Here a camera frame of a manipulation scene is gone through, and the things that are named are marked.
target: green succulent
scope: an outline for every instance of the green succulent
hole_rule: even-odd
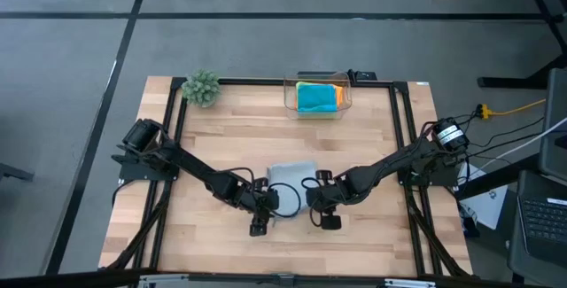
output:
[[[187,77],[182,90],[183,97],[187,98],[189,104],[211,106],[221,94],[219,77],[211,71],[199,69],[194,75]]]

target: clear plastic container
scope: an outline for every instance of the clear plastic container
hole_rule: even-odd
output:
[[[342,103],[337,106],[337,111],[334,112],[299,111],[297,107],[297,84],[299,82],[335,85],[341,88]],[[286,76],[285,79],[283,79],[283,100],[287,110],[287,117],[292,120],[338,120],[345,115],[346,111],[348,111],[353,104],[353,100],[351,99],[351,83],[348,80],[348,75],[343,72],[328,75],[295,74],[292,76]]]

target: table leg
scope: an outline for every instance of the table leg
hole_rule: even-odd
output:
[[[513,284],[523,284],[524,278],[517,273],[512,273],[512,283]]]
[[[519,78],[497,78],[479,77],[478,86],[481,88],[504,88],[504,89],[537,89],[545,90],[548,87],[548,74],[553,68],[567,67],[567,59],[562,54],[542,67],[536,73],[524,79]]]
[[[506,167],[480,176],[479,178],[470,180],[463,185],[462,190],[455,193],[455,196],[459,200],[463,200],[486,193],[487,191],[493,190],[502,185],[513,183],[517,179],[521,170],[528,169],[537,171],[539,158],[539,154],[533,154],[532,156],[519,160],[512,165],[507,165]]]
[[[0,163],[0,178],[16,177],[22,181],[31,181],[34,178],[32,173]]]

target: wooden table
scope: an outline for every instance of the wooden table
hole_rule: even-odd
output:
[[[170,82],[170,77],[148,78],[138,118],[162,121]],[[437,118],[431,90],[422,82],[409,82],[408,86],[419,131],[425,121]],[[337,174],[397,150],[388,90],[353,88],[353,106],[339,121],[292,121],[286,117],[281,87],[223,85],[221,89],[215,106],[188,108],[182,140],[183,148],[216,169],[244,166],[256,176],[264,176],[267,167],[275,163],[315,160],[319,168]],[[400,111],[407,143],[403,107]],[[173,115],[171,132],[176,109]],[[118,194],[100,266],[114,261],[137,232],[147,190],[148,182],[139,182]],[[429,190],[429,196],[438,237],[459,265],[471,272],[454,199],[437,187]],[[274,227],[270,224],[264,237],[250,237],[250,214],[213,198],[201,182],[181,172],[167,212],[159,270],[416,275],[407,209],[396,175],[383,179],[359,205],[338,206],[338,213],[341,230],[314,227],[305,211],[295,219],[276,222]],[[427,241],[423,234],[421,238],[426,269],[431,273]],[[152,239],[151,233],[143,265],[148,265]]]

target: concrete floor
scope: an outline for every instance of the concrete floor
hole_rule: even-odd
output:
[[[560,10],[557,0],[547,0]],[[129,12],[134,0],[0,0],[0,11]],[[533,0],[144,0],[142,12],[537,12]],[[0,277],[42,271],[55,224],[105,91],[126,21],[0,19],[0,162],[35,171],[0,184]],[[197,19],[139,20],[128,48],[62,272],[96,269],[119,166],[110,155],[136,117],[149,75],[208,68],[222,76],[283,77],[300,70],[375,71],[431,84],[439,117],[543,98],[482,90],[479,76],[527,76],[559,54],[532,22]],[[484,142],[542,115],[541,107],[474,122]],[[532,128],[515,136],[537,131]],[[514,145],[486,155],[497,155]],[[511,160],[535,152],[522,150]],[[474,159],[474,165],[485,160]],[[488,171],[500,167],[495,163]],[[476,274],[509,280],[505,259],[470,245]],[[203,286],[233,286],[203,284]]]

